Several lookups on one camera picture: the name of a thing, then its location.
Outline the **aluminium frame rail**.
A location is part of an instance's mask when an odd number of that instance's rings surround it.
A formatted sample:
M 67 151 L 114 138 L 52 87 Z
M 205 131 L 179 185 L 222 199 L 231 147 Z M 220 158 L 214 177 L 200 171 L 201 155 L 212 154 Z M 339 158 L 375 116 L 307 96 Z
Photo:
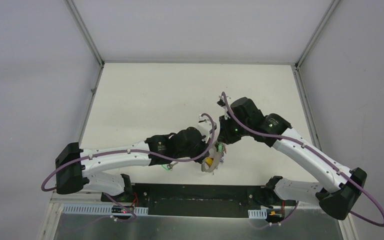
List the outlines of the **aluminium frame rail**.
M 86 47 L 87 65 L 81 71 L 84 83 L 80 87 L 80 119 L 75 139 L 81 143 L 86 125 L 90 116 L 96 91 L 101 79 L 105 61 L 100 54 L 97 45 L 85 23 L 76 0 L 66 0 L 65 5 L 80 34 L 80 45 Z
M 306 61 L 311 55 L 313 49 L 318 44 L 322 37 L 326 27 L 329 25 L 331 18 L 335 14 L 338 6 L 342 3 L 341 0 L 331 0 L 321 20 L 317 24 L 314 32 L 312 33 L 308 43 L 302 51 L 300 57 L 294 65 L 291 66 L 298 95 L 300 98 L 301 106 L 305 116 L 306 124 L 310 134 L 311 142 L 318 148 L 321 149 L 321 142 L 318 135 L 317 124 L 315 121 L 315 111 L 312 106 L 311 93 L 309 92 L 310 82 L 306 79 Z

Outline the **green tag key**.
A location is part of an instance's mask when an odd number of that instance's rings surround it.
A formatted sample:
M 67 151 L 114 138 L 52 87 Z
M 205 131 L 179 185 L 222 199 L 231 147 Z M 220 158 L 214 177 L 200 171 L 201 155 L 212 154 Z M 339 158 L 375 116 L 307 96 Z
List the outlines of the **green tag key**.
M 174 163 L 169 163 L 169 164 L 165 164 L 165 165 L 162 165 L 162 167 L 166 170 L 166 171 L 172 171 L 173 168 L 178 164 L 178 162 L 174 162 Z

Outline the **aluminium frame rail right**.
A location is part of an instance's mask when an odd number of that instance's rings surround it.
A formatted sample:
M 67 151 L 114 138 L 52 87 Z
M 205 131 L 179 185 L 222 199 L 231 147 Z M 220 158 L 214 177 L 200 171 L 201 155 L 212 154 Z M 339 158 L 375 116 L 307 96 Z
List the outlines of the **aluminium frame rail right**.
M 315 111 L 312 106 L 311 93 L 309 92 L 310 82 L 306 79 L 306 61 L 311 55 L 313 49 L 318 44 L 322 37 L 326 27 L 329 25 L 331 18 L 335 14 L 338 6 L 342 3 L 341 0 L 331 0 L 321 20 L 317 24 L 314 32 L 312 33 L 308 43 L 302 51 L 300 57 L 294 65 L 291 66 L 298 95 L 300 98 L 301 106 L 305 116 L 306 124 L 310 134 L 311 142 L 318 148 L 321 149 L 321 142 L 318 135 L 317 124 L 315 121 Z

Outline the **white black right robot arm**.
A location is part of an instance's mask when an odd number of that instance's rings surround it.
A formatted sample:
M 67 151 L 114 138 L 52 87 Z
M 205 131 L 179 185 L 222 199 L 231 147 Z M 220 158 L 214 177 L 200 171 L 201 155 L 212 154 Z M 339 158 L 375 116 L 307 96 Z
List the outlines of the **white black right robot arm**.
M 333 160 L 306 141 L 280 115 L 263 115 L 250 98 L 241 97 L 229 107 L 221 98 L 217 104 L 225 110 L 219 117 L 219 142 L 230 145 L 243 137 L 252 137 L 288 156 L 316 179 L 308 182 L 273 176 L 261 189 L 262 205 L 298 201 L 319 205 L 337 220 L 347 217 L 361 195 L 357 186 L 365 185 L 367 173 L 363 169 L 351 169 Z

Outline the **aluminium frame rail left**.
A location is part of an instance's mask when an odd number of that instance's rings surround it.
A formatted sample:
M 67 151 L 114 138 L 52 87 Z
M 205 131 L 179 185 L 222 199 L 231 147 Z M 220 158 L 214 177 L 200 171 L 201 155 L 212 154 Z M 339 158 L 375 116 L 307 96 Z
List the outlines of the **aluminium frame rail left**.
M 65 5 L 80 34 L 80 45 L 86 47 L 87 65 L 81 71 L 84 83 L 80 87 L 80 119 L 75 139 L 81 143 L 86 125 L 90 116 L 96 91 L 101 79 L 105 61 L 100 54 L 97 45 L 85 23 L 76 0 L 66 0 Z

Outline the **yellow tag key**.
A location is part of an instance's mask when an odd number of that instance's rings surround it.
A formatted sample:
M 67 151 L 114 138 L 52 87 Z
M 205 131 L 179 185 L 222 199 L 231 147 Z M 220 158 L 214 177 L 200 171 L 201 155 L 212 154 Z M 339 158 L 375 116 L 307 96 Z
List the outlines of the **yellow tag key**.
M 206 157 L 206 158 L 204 159 L 204 162 L 205 162 L 205 164 L 206 164 L 207 166 L 210 167 L 210 166 L 213 164 L 214 159 L 213 159 L 212 157 Z

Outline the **black robot base mount plate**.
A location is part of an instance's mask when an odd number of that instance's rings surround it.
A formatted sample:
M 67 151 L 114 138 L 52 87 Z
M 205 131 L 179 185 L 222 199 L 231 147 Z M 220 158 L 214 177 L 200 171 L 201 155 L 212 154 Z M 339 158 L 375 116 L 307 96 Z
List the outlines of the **black robot base mount plate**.
M 148 209 L 152 216 L 247 218 L 249 210 L 282 202 L 263 193 L 261 186 L 136 183 L 132 193 L 114 197 L 120 203 Z

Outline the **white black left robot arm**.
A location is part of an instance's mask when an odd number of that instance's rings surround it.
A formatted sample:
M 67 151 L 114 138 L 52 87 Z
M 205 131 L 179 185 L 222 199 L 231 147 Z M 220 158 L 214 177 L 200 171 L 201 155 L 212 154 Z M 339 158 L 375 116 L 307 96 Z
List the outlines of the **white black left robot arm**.
M 81 149 L 78 142 L 69 143 L 55 160 L 56 192 L 68 195 L 87 189 L 127 202 L 133 195 L 129 176 L 111 175 L 108 170 L 173 162 L 202 163 L 214 136 L 215 127 L 188 127 L 122 147 Z

